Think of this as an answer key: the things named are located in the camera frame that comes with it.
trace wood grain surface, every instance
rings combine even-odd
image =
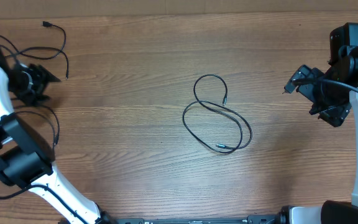
[[[49,21],[67,32],[69,79],[61,56],[20,59],[40,63],[63,80],[47,90],[61,124],[57,164],[112,216],[244,217],[276,213],[283,205],[350,201],[356,171],[353,114],[332,128],[308,114],[306,98],[282,92],[300,65],[328,68],[329,33],[358,22],[357,11]],[[0,34],[20,49],[60,46],[60,31],[41,22],[0,21]],[[181,120],[195,100],[195,80],[206,73],[224,78],[227,107],[254,131],[249,147],[228,156],[207,150]],[[200,99],[216,103],[224,95],[213,78],[200,81],[197,91]],[[186,118],[212,145],[239,140],[235,123],[200,106]],[[47,123],[24,119],[51,139]],[[0,183],[0,194],[13,190]],[[31,193],[0,201],[0,223],[60,218]]]

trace wall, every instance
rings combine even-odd
[[[0,19],[358,10],[358,0],[0,0]]]

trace wooden tabletop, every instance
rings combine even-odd
[[[0,34],[20,49],[59,47],[60,31],[41,21],[2,20]],[[67,32],[69,79],[62,56],[20,59],[63,80],[47,90],[61,125],[57,164],[113,217],[245,217],[277,213],[284,205],[350,201],[356,171],[353,114],[333,128],[309,115],[306,98],[282,92],[300,65],[329,67],[329,33],[358,22],[358,11],[48,21]],[[248,147],[228,156],[206,149],[181,120],[195,100],[194,82],[207,73],[224,78],[227,107],[243,115],[254,132]],[[197,91],[201,100],[219,104],[224,95],[214,78],[201,80]],[[186,118],[212,145],[239,140],[235,123],[200,106]],[[24,119],[51,139],[47,123]],[[14,190],[0,183],[0,195]],[[0,201],[0,223],[60,218],[29,192]]]

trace metal connector tip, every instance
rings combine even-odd
[[[223,145],[223,144],[216,144],[216,147],[221,148],[221,149],[225,149],[225,148],[226,148],[226,146]]]

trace beige wall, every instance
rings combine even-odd
[[[0,0],[0,19],[358,10],[358,0]]]

